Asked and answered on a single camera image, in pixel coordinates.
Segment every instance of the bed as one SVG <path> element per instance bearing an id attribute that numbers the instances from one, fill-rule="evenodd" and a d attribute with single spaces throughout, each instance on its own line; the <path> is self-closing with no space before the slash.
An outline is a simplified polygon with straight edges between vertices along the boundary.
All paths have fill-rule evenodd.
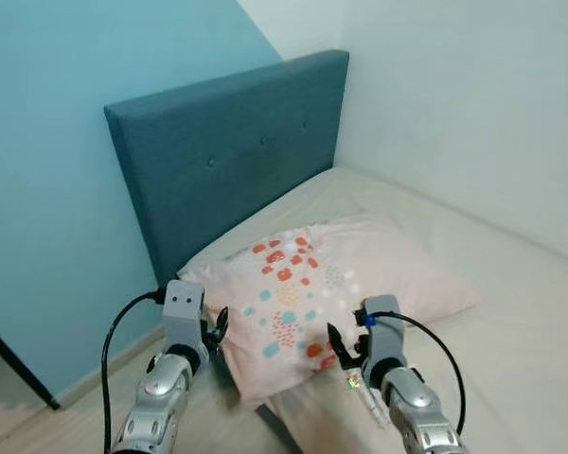
<path id="1" fill-rule="evenodd" d="M 106 108 L 158 282 L 283 229 L 359 210 L 387 215 L 482 295 L 477 308 L 432 324 L 464 373 L 467 445 L 568 451 L 568 261 L 408 189 L 332 168 L 347 62 L 328 51 Z M 444 357 L 413 329 L 405 353 L 455 420 Z M 272 396 L 259 414 L 292 451 L 403 452 L 338 367 Z"/>

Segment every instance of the baseboard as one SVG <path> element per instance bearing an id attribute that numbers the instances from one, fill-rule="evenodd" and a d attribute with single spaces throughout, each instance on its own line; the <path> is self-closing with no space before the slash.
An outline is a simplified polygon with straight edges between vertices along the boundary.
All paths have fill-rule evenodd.
<path id="1" fill-rule="evenodd" d="M 141 353 L 147 347 L 152 345 L 154 342 L 160 340 L 164 337 L 164 330 L 162 326 L 155 328 L 148 334 L 143 336 L 128 349 L 117 355 L 114 359 L 110 361 L 110 374 L 120 369 L 136 355 Z M 63 393 L 57 396 L 57 402 L 61 404 L 63 410 L 70 407 L 74 402 L 79 400 L 84 395 L 88 394 L 91 390 L 97 387 L 101 382 L 101 370 L 96 369 L 91 374 L 87 375 L 80 382 L 73 385 L 72 387 L 65 390 Z"/>

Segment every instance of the blue wall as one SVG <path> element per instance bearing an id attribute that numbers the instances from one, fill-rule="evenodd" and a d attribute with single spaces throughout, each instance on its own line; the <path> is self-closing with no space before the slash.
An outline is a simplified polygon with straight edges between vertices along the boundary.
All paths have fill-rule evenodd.
<path id="1" fill-rule="evenodd" d="M 155 285 L 103 105 L 278 60 L 235 0 L 0 0 L 0 335 L 51 392 Z"/>

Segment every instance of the led light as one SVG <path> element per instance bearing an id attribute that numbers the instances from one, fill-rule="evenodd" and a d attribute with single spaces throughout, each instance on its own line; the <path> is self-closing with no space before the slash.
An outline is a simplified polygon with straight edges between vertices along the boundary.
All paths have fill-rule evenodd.
<path id="1" fill-rule="evenodd" d="M 361 386 L 360 379 L 355 374 L 349 377 L 348 383 L 349 383 L 349 387 L 353 388 L 354 390 L 356 388 L 360 388 L 360 386 Z"/>

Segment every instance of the black cable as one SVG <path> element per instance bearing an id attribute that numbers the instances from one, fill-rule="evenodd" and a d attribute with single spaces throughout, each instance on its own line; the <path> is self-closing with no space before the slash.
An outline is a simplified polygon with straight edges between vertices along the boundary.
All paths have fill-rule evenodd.
<path id="1" fill-rule="evenodd" d="M 435 343 L 437 343 L 437 345 L 440 346 L 442 350 L 444 350 L 444 353 L 446 354 L 451 364 L 453 365 L 454 374 L 456 375 L 456 382 L 458 383 L 458 391 L 461 397 L 461 411 L 458 415 L 458 424 L 456 426 L 456 433 L 460 435 L 461 432 L 463 431 L 463 426 L 465 426 L 465 407 L 467 405 L 465 397 L 465 385 L 463 384 L 463 377 L 461 376 L 461 371 L 459 370 L 458 365 L 454 360 L 453 354 L 448 349 L 446 344 L 431 329 L 429 329 L 424 324 L 417 322 L 416 320 L 411 319 L 410 317 L 406 317 L 405 315 L 401 315 L 397 312 L 382 312 L 382 311 L 373 312 L 372 314 L 369 314 L 368 317 L 389 317 L 391 319 L 404 320 L 405 322 L 413 324 L 414 326 L 419 328 L 430 338 L 432 338 L 435 341 Z"/>
<path id="2" fill-rule="evenodd" d="M 112 341 L 112 336 L 114 335 L 115 327 L 126 315 L 126 313 L 133 308 L 137 303 L 143 300 L 154 300 L 157 304 L 164 303 L 164 291 L 158 289 L 156 291 L 150 291 L 143 295 L 139 295 L 134 298 L 130 303 L 128 303 L 120 313 L 114 319 L 110 330 L 105 337 L 105 342 L 103 343 L 103 353 L 101 354 L 101 390 L 103 392 L 103 420 L 104 420 L 104 435 L 103 435 L 103 452 L 104 454 L 109 454 L 112 449 L 112 408 L 110 405 L 110 390 L 107 382 L 107 352 L 110 348 L 110 342 Z"/>

